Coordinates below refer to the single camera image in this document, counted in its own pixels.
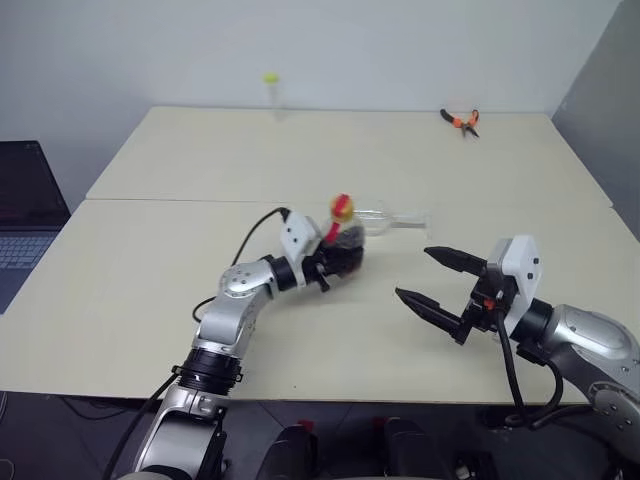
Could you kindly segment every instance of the pliers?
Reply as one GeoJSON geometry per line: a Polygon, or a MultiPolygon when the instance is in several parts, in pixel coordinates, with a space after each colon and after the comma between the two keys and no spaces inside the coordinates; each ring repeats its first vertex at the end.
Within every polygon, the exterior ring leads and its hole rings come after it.
{"type": "Polygon", "coordinates": [[[476,123],[478,123],[478,118],[480,118],[480,112],[478,112],[478,110],[474,109],[471,112],[471,116],[469,117],[469,120],[467,120],[466,122],[463,122],[458,117],[454,117],[449,112],[447,112],[444,108],[440,110],[440,115],[442,115],[442,118],[444,118],[447,122],[452,124],[454,127],[460,128],[462,130],[463,137],[466,136],[468,131],[474,137],[480,138],[480,135],[478,135],[478,132],[476,132],[475,129],[473,128],[476,126],[476,123]]]}

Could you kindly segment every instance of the white table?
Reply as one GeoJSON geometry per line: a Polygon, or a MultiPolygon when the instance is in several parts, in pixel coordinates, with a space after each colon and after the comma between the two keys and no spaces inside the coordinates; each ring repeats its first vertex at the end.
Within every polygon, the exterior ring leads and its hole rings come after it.
{"type": "MultiPolygon", "coordinates": [[[[321,204],[298,204],[318,220],[321,204]]],[[[215,293],[247,229],[271,205],[85,201],[0,322],[0,389],[146,397],[187,355],[191,307],[215,293]]],[[[501,236],[532,233],[545,263],[538,296],[607,313],[640,334],[640,248],[609,208],[466,206],[432,210],[429,244],[486,256],[501,236]]],[[[244,259],[277,254],[265,224],[244,259]]],[[[243,361],[243,399],[511,402],[499,346],[464,347],[394,295],[418,290],[460,313],[474,279],[430,260],[420,230],[371,238],[362,271],[326,294],[288,292],[259,318],[243,361]]],[[[551,375],[516,359],[527,401],[551,375]]],[[[565,400],[580,395],[568,389],[565,400]]]]}
{"type": "Polygon", "coordinates": [[[324,201],[333,192],[392,207],[606,205],[549,118],[484,114],[463,139],[438,113],[157,107],[90,199],[324,201]]]}

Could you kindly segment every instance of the yellow ball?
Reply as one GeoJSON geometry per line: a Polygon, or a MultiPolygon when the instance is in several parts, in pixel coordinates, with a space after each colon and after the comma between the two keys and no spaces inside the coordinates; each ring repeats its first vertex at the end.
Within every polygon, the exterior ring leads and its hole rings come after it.
{"type": "Polygon", "coordinates": [[[278,74],[276,72],[267,72],[262,77],[262,80],[264,81],[264,83],[266,83],[268,85],[273,85],[273,84],[278,83],[280,81],[280,77],[278,76],[278,74]]]}

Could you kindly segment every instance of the laptop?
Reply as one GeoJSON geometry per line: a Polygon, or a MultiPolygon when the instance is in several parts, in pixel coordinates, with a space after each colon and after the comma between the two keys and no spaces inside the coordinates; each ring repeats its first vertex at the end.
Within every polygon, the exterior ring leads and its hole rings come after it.
{"type": "Polygon", "coordinates": [[[40,144],[0,142],[0,314],[69,216],[40,144]]]}

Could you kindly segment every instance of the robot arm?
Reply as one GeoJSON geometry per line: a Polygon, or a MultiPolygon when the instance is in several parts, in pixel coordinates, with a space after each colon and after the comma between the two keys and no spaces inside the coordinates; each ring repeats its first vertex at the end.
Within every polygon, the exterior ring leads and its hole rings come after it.
{"type": "Polygon", "coordinates": [[[362,262],[362,243],[350,249],[326,245],[313,221],[297,212],[288,214],[280,238],[285,256],[234,265],[222,275],[191,352],[173,368],[178,381],[169,386],[138,451],[134,471],[144,473],[126,478],[220,478],[225,397],[242,379],[240,361],[258,314],[280,292],[313,282],[326,291],[326,277],[350,273],[362,262]]]}
{"type": "Polygon", "coordinates": [[[460,317],[435,300],[396,289],[421,318],[463,345],[471,328],[497,331],[503,322],[517,353],[574,384],[602,418],[618,453],[640,463],[640,347],[621,323],[568,305],[534,298],[542,264],[533,238],[501,240],[487,260],[447,247],[425,250],[446,267],[478,277],[460,317]]]}

